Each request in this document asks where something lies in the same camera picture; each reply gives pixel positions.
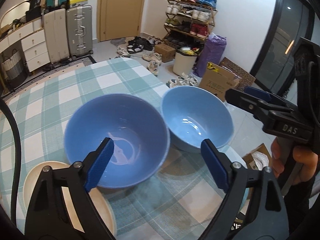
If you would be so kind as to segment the person's right hand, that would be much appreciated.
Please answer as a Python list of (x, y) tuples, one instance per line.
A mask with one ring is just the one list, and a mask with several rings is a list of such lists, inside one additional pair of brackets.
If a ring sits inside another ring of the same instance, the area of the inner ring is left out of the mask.
[[(280, 160), (281, 147), (278, 144), (277, 137), (271, 144), (271, 152), (273, 173), (275, 177), (278, 178), (284, 172), (285, 167), (283, 162)], [(293, 149), (292, 155), (297, 163), (302, 164), (302, 168), (300, 169), (299, 174), (295, 177), (292, 185), (307, 182), (317, 174), (318, 155), (316, 153), (306, 147), (296, 146)]]

